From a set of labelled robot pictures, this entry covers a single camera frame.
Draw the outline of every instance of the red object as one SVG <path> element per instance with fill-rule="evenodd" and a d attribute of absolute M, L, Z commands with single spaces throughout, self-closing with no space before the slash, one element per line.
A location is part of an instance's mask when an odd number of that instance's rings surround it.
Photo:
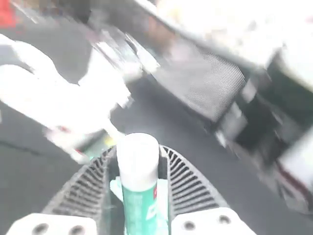
<path fill-rule="evenodd" d="M 15 27 L 16 20 L 10 0 L 0 0 L 0 27 Z"/>
<path fill-rule="evenodd" d="M 153 199 L 157 198 L 157 186 L 153 189 Z"/>

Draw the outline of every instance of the white object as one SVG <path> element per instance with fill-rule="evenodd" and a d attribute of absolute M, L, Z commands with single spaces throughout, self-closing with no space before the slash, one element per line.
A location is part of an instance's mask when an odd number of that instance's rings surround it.
<path fill-rule="evenodd" d="M 159 144 L 144 133 L 133 133 L 117 143 L 116 155 L 122 185 L 131 191 L 145 191 L 157 183 Z"/>
<path fill-rule="evenodd" d="M 96 222 L 91 218 L 30 214 L 14 222 L 6 235 L 97 235 Z"/>
<path fill-rule="evenodd" d="M 229 208 L 180 214 L 172 221 L 171 232 L 173 235 L 255 235 Z"/>
<path fill-rule="evenodd" d="M 276 171 L 276 179 L 282 188 L 286 203 L 302 213 L 308 211 L 306 193 L 313 195 L 313 128 L 298 142 L 288 149 L 280 158 L 280 167 Z"/>
<path fill-rule="evenodd" d="M 34 46 L 0 34 L 0 45 L 12 48 L 18 60 L 32 72 L 16 65 L 0 66 L 0 100 L 50 130 L 48 139 L 69 153 L 92 133 L 105 129 L 114 139 L 123 136 L 111 123 L 110 111 L 124 107 L 130 92 L 118 71 L 96 50 L 80 86 L 67 82 L 53 61 Z M 59 131 L 56 127 L 68 131 Z"/>

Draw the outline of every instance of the green label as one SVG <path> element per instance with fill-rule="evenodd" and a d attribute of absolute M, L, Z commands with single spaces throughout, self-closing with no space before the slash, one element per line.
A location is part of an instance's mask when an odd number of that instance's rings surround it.
<path fill-rule="evenodd" d="M 154 235 L 157 231 L 157 184 L 134 192 L 123 187 L 127 235 Z"/>

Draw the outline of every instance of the mesh panel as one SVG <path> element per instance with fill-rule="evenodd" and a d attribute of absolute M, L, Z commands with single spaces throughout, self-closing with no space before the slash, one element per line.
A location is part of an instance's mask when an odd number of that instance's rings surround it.
<path fill-rule="evenodd" d="M 176 41 L 155 79 L 181 102 L 216 122 L 245 84 L 239 68 L 203 53 L 185 40 Z"/>

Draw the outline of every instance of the table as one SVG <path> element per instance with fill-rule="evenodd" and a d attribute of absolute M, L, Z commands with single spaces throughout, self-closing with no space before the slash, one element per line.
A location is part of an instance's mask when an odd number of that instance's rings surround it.
<path fill-rule="evenodd" d="M 36 33 L 19 35 L 10 32 L 10 35 L 14 38 L 23 37 L 26 41 L 32 41 L 34 46 L 38 45 L 53 59 L 59 72 L 71 82 L 77 82 L 86 71 L 90 47 L 71 30 L 43 34 L 46 38 L 54 36 L 55 40 L 38 38 Z M 131 108 L 112 113 L 112 121 L 121 131 L 151 134 L 160 144 L 181 153 L 208 178 L 256 234 L 312 234 L 311 221 L 290 211 L 282 200 L 259 181 L 252 170 L 219 146 L 213 135 L 207 134 L 194 118 L 161 90 L 157 90 L 156 86 L 141 79 L 131 84 L 130 90 L 134 98 Z M 5 130 L 11 133 L 11 141 L 16 136 L 23 136 L 19 139 L 27 138 L 25 145 L 35 149 L 38 148 L 37 142 L 46 142 L 40 136 L 38 127 L 32 132 L 35 127 L 27 127 L 29 121 L 25 121 L 22 116 L 18 120 L 22 129 L 13 125 L 16 121 Z M 6 132 L 0 132 L 0 136 L 4 137 Z M 79 168 L 56 147 L 43 145 L 40 149 L 42 154 L 35 155 L 0 147 L 0 179 L 5 179 L 5 187 L 1 188 L 0 193 L 2 234 L 13 220 L 27 213 L 39 212 L 53 193 Z"/>

